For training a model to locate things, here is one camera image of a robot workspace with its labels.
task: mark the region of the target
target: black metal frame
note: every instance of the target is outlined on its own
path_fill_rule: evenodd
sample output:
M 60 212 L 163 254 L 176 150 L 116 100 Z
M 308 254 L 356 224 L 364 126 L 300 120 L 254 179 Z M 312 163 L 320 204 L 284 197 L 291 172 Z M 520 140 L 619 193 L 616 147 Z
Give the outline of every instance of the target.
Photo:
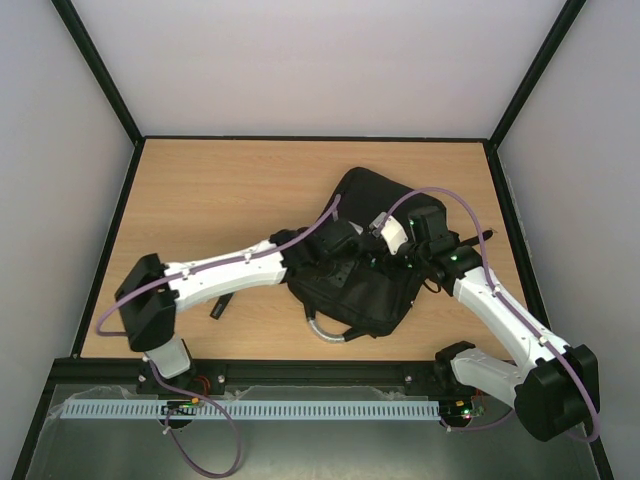
M 71 358 L 55 360 L 43 390 L 31 427 L 18 459 L 13 479 L 26 476 L 37 438 L 44 422 L 55 386 L 58 384 L 127 384 L 138 375 L 139 361 L 124 359 L 83 359 L 78 358 L 86 337 L 91 316 L 111 251 L 124 214 L 129 192 L 133 185 L 146 139 L 234 139 L 234 140 L 290 140 L 290 141 L 363 141 L 363 142 L 475 142 L 482 143 L 487 156 L 500 209 L 511 243 L 513 256 L 522 282 L 529 310 L 544 324 L 548 325 L 542 297 L 536 283 L 526 242 L 520 228 L 511 193 L 498 157 L 498 147 L 513 125 L 545 68 L 551 61 L 560 43 L 569 31 L 573 21 L 586 0 L 567 0 L 551 31 L 536 55 L 533 63 L 518 87 L 513 99 L 498 123 L 490 139 L 482 138 L 369 138 L 369 137 L 269 137 L 269 136 L 148 136 L 143 137 L 129 113 L 113 79 L 82 24 L 71 0 L 51 0 L 70 34 L 102 87 L 116 115 L 127 131 L 135 150 L 131 159 L 125 183 L 109 228 L 104 249 L 100 257 L 89 298 L 73 343 Z M 227 361 L 196 360 L 197 368 L 209 372 L 212 378 L 224 374 L 227 385 L 370 385 L 375 387 L 403 386 L 411 395 L 430 395 L 442 401 L 451 397 L 442 392 L 434 383 L 434 362 L 273 362 L 273 361 Z M 591 451 L 600 478 L 613 479 L 602 442 L 598 439 L 591 444 Z

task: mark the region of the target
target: transparent plastic sheet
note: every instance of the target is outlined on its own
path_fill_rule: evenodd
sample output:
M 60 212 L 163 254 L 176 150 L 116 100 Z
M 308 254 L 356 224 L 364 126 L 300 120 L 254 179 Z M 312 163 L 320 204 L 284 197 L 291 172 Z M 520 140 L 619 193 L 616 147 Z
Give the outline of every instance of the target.
M 155 420 L 61 420 L 62 404 L 76 399 L 155 398 L 133 387 L 56 389 L 28 479 L 186 479 L 191 471 Z M 372 387 L 232 388 L 225 400 L 417 400 L 398 390 Z M 504 406 L 487 399 L 495 420 Z M 588 448 L 559 437 L 531 438 L 517 420 L 482 434 L 447 434 L 437 422 L 244 421 L 247 446 L 238 480 L 409 480 L 523 478 L 597 479 Z M 179 433 L 203 467 L 222 470 L 234 456 L 229 426 L 196 421 Z

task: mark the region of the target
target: wooden tabletop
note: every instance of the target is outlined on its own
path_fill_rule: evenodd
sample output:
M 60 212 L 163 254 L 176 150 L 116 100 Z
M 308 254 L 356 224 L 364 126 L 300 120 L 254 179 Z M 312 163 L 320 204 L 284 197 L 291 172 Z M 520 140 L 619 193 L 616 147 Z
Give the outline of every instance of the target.
M 440 186 L 465 198 L 483 228 L 493 228 L 489 261 L 502 283 L 523 301 L 487 159 L 478 143 L 328 142 L 258 140 L 148 140 L 102 284 L 84 357 L 139 357 L 124 338 L 98 337 L 97 316 L 143 255 L 164 262 L 233 252 L 282 228 L 310 225 L 338 181 L 363 166 L 413 188 Z M 449 227 L 475 234 L 451 199 Z M 444 292 L 424 290 L 388 337 L 328 344 L 309 330 L 301 304 L 286 285 L 238 292 L 220 320 L 213 303 L 178 315 L 176 330 L 194 358 L 254 360 L 432 360 L 468 340 L 498 358 L 506 351 L 484 324 Z M 332 333 L 345 325 L 319 315 Z M 106 330 L 122 330 L 115 314 Z

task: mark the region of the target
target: white wall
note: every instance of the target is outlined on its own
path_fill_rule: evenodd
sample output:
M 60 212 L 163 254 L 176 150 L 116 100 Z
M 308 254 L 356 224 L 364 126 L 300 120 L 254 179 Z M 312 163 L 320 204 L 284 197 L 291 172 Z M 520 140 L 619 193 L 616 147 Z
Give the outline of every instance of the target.
M 487 137 L 564 0 L 75 0 L 144 134 Z
M 0 478 L 70 346 L 132 146 L 49 1 L 0 5 Z
M 600 362 L 603 441 L 640 467 L 640 2 L 587 2 L 500 149 L 552 326 Z

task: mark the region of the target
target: table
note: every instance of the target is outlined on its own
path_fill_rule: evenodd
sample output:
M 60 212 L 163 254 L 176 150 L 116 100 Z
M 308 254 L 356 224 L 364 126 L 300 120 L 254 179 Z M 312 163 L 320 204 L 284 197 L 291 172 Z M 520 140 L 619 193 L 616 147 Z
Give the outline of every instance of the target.
M 145 143 L 115 246 L 98 296 L 83 357 L 131 358 L 124 338 L 95 334 L 100 313 L 143 255 L 165 262 L 236 251 L 282 228 L 317 218 L 344 173 L 367 167 L 418 188 L 440 186 L 465 198 L 483 228 L 495 230 L 489 260 L 502 283 L 524 302 L 509 240 L 480 143 L 149 139 Z M 452 230 L 473 236 L 466 212 L 441 197 Z M 247 360 L 433 360 L 460 340 L 487 353 L 508 354 L 484 324 L 444 292 L 423 289 L 388 337 L 328 344 L 311 333 L 301 304 L 285 285 L 237 293 L 220 320 L 213 303 L 178 315 L 176 331 L 194 358 Z M 319 315 L 320 325 L 345 325 Z M 105 330 L 122 330 L 118 315 Z

